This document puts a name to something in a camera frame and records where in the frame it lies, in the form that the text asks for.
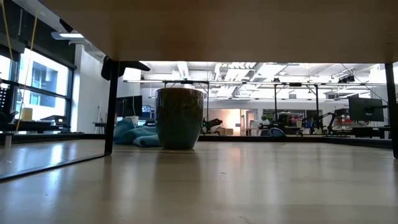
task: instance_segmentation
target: green ceramic pot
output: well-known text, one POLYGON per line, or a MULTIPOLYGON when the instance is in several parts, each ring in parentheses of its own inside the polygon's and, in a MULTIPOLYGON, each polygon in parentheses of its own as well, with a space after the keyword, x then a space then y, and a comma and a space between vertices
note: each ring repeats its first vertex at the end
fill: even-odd
POLYGON ((193 149, 203 119, 203 93, 188 88, 156 91, 157 135, 165 149, 193 149))

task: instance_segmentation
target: computer monitor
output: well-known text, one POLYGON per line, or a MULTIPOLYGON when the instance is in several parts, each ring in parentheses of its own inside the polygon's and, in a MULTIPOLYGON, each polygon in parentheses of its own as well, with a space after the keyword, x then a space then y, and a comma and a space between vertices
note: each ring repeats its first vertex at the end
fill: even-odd
POLYGON ((116 99, 118 117, 142 116, 142 96, 128 96, 116 99))
POLYGON ((384 121, 383 102, 379 99, 348 97, 349 118, 353 121, 384 121))

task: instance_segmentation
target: window frame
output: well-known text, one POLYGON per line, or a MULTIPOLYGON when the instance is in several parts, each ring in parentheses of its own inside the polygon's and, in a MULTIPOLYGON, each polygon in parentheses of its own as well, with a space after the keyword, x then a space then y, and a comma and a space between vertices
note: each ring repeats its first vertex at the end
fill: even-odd
POLYGON ((74 68, 71 68, 68 65, 65 65, 62 62, 59 62, 57 60, 54 60, 52 57, 48 57, 36 50, 33 50, 33 52, 40 54, 43 57, 46 57, 50 60, 53 60, 54 62, 57 62, 65 67, 68 68, 68 74, 67 74, 67 92, 66 95, 58 94, 52 91, 48 90, 43 90, 41 88, 36 88, 33 86, 28 86, 28 85, 23 85, 18 82, 19 79, 19 66, 21 63, 21 55, 19 57, 18 61, 11 61, 10 64, 10 75, 9 75, 9 80, 2 80, 3 83, 8 84, 10 88, 12 89, 12 103, 11 103, 11 110, 16 111, 16 106, 17 106, 17 96, 18 96, 18 89, 21 90, 29 90, 31 93, 40 93, 42 95, 47 95, 47 96, 53 96, 56 98, 62 98, 65 100, 65 111, 64 111, 64 116, 67 117, 67 125, 70 126, 71 123, 71 112, 72 112, 72 90, 73 90, 73 76, 74 76, 74 68))

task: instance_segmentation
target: cable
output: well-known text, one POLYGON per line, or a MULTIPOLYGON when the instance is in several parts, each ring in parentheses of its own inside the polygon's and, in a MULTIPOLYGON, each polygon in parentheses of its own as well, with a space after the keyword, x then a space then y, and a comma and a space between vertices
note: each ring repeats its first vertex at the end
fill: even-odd
POLYGON ((132 96, 132 112, 134 113, 134 116, 136 116, 136 109, 134 108, 134 99, 135 96, 132 96))
MULTIPOLYGON (((381 97, 380 97, 377 93, 375 93, 372 89, 370 89, 369 87, 367 87, 367 86, 365 85, 365 83, 363 83, 360 79, 358 79, 358 78, 354 75, 354 73, 352 73, 350 70, 348 70, 348 68, 347 68, 346 66, 344 66, 343 63, 341 63, 341 65, 349 72, 350 75, 354 76, 354 78, 356 78, 356 79, 357 79, 363 86, 365 86, 370 92, 372 92, 372 93, 375 94, 378 98, 380 98, 382 101, 384 101, 385 103, 388 104, 388 102, 387 102, 386 100, 384 100, 383 98, 381 98, 381 97)), ((387 123, 390 123, 390 121, 388 120, 388 118, 386 118, 384 115, 383 115, 383 118, 384 118, 385 121, 387 121, 387 123)))
MULTIPOLYGON (((13 62, 14 61, 14 57, 12 56, 12 48, 11 48, 10 35, 9 35, 9 32, 8 32, 8 24, 7 24, 7 17, 6 17, 6 7, 4 5, 4 0, 1 0, 1 4, 2 4, 1 8, 2 8, 2 16, 3 16, 3 20, 4 20, 4 27, 6 28, 6 37, 7 37, 7 43, 8 43, 8 50, 9 50, 9 53, 10 53, 11 61, 13 62)), ((30 46, 30 51, 33 50, 33 43, 34 43, 34 37, 35 37, 34 34, 36 32, 36 25, 37 25, 37 9, 36 9, 36 13, 35 13, 35 23, 34 23, 34 26, 33 26, 32 42, 31 42, 32 45, 30 46)), ((26 71, 26 78, 25 78, 24 88, 26 87, 26 80, 27 80, 27 71, 26 71)), ((21 110, 22 110, 22 105, 24 104, 24 95, 25 95, 25 91, 24 91, 24 93, 22 95, 21 107, 19 108, 20 113, 19 113, 19 118, 18 118, 16 131, 18 131, 18 129, 19 129, 19 122, 21 120, 21 114, 22 114, 21 110)))
POLYGON ((21 106, 19 107, 20 113, 19 113, 19 117, 18 117, 16 132, 18 132, 19 124, 21 122, 22 105, 24 104, 24 98, 25 98, 25 92, 26 92, 25 88, 26 88, 27 74, 29 72, 29 65, 30 65, 30 61, 32 59, 31 54, 32 54, 33 45, 34 45, 34 42, 35 42, 36 25, 37 25, 37 9, 36 9, 36 13, 35 13, 35 23, 33 25, 32 41, 30 42, 29 61, 28 61, 28 64, 27 64, 27 69, 26 69, 26 76, 25 76, 25 82, 24 82, 24 87, 23 87, 24 92, 22 94, 22 99, 21 99, 22 103, 21 103, 21 106))

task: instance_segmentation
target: ceiling light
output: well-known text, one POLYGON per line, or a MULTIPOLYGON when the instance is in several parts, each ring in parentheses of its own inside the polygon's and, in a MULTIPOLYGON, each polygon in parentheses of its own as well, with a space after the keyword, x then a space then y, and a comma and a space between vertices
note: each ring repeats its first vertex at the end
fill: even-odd
POLYGON ((61 37, 64 37, 64 38, 85 38, 85 37, 83 37, 83 35, 77 34, 77 33, 60 34, 60 36, 61 36, 61 37))
POLYGON ((263 78, 272 78, 284 68, 286 68, 286 65, 263 64, 261 68, 258 69, 256 74, 253 75, 251 81, 260 76, 263 78))
POLYGON ((309 69, 312 66, 314 66, 315 64, 314 63, 301 63, 300 65, 303 66, 306 69, 309 69))
POLYGON ((129 80, 129 83, 163 83, 162 80, 129 80))
POLYGON ((234 81, 230 81, 230 82, 210 81, 209 84, 243 84, 243 82, 234 82, 234 81))

